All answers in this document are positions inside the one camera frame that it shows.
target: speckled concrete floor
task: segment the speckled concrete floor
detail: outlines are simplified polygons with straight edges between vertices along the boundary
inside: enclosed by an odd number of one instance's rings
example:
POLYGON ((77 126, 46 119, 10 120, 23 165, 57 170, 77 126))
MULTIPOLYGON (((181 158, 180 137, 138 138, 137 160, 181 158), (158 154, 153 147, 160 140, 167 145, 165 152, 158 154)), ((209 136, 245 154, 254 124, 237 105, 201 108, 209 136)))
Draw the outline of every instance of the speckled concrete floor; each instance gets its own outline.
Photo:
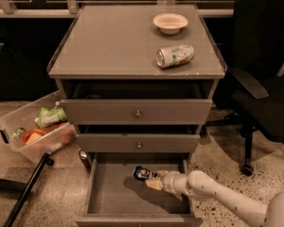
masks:
MULTIPOLYGON (((0 102, 0 117, 26 102, 0 102)), ((212 109, 210 118, 221 117, 226 112, 212 109)), ((266 140, 259 132, 254 137, 254 175, 240 174, 244 141, 239 126, 208 128, 193 153, 189 169, 199 169, 217 182, 243 193, 257 201, 268 203, 284 190, 284 146, 266 140)), ((78 157, 75 142, 52 158, 55 165, 45 166, 39 180, 29 195, 23 210, 14 222, 22 226, 77 226, 75 220, 82 215, 89 173, 78 157)), ((0 178, 27 182, 35 165, 22 154, 13 152, 0 136, 0 178)), ((0 191, 0 226, 3 226, 18 194, 0 191)), ((240 219, 218 202, 193 202, 194 214, 207 226, 246 226, 240 219)))

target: white robotic arm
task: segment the white robotic arm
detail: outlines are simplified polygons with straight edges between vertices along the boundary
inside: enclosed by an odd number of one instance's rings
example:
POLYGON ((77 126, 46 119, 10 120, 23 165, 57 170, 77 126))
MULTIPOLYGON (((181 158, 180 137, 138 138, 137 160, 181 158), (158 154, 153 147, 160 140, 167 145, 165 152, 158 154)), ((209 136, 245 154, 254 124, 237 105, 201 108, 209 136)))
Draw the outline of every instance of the white robotic arm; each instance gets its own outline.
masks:
POLYGON ((145 181, 148 187, 174 195, 181 193, 197 201, 213 198, 251 227, 284 227, 284 192, 277 194, 267 206, 217 183, 199 170, 188 175, 159 171, 157 175, 145 181))

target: plastic bin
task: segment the plastic bin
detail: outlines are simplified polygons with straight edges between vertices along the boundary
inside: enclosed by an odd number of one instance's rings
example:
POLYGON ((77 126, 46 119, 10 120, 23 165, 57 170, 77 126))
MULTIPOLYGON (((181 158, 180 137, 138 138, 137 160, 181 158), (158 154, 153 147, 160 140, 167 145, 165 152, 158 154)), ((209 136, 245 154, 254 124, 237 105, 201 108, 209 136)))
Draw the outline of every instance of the plastic bin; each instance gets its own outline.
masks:
POLYGON ((61 127, 55 129, 39 138, 38 140, 24 145, 21 138, 15 134, 19 128, 24 128, 27 131, 37 128, 35 118, 38 117, 42 107, 53 108, 56 101, 60 101, 59 92, 52 93, 42 97, 26 106, 8 113, 0 120, 2 127, 1 133, 6 138, 11 149, 15 152, 20 152, 26 156, 31 162, 39 163, 44 153, 53 153, 63 146, 69 144, 75 138, 75 128, 68 122, 61 127))

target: drawer knob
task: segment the drawer knob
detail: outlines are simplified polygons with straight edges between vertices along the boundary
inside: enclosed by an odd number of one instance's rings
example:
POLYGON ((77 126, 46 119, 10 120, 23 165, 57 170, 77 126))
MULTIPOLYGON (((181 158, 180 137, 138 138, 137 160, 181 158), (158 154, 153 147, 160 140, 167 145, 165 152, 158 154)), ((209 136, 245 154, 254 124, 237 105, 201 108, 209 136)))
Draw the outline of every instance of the drawer knob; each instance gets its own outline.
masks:
POLYGON ((141 143, 141 142, 138 142, 138 144, 136 144, 136 147, 137 147, 137 148, 142 148, 142 147, 143 147, 143 145, 142 145, 142 143, 141 143))
POLYGON ((134 113, 134 116, 136 118, 140 118, 142 116, 142 113, 139 110, 136 110, 136 112, 134 113))

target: office chair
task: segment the office chair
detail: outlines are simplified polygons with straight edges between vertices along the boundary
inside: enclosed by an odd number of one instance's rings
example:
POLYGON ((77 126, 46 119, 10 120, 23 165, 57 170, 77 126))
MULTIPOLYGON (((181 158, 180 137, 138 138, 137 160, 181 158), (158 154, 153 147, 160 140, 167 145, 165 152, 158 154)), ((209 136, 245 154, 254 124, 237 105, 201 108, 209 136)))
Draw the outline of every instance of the office chair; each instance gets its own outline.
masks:
POLYGON ((284 0, 235 1, 232 60, 213 99, 218 109, 234 110, 225 124, 242 124, 241 172, 250 176, 254 131, 284 143, 284 0))

